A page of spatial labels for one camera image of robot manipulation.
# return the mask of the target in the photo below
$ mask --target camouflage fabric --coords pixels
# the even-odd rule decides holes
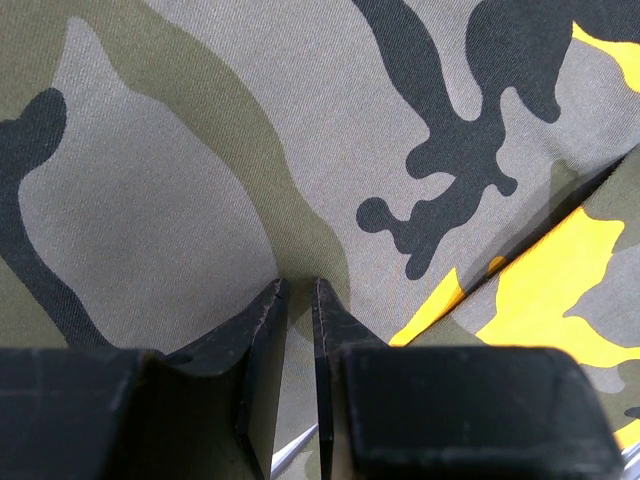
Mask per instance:
[[[637,0],[1,12],[0,344],[171,352],[284,276],[279,450],[322,276],[392,345],[569,351],[640,440]]]

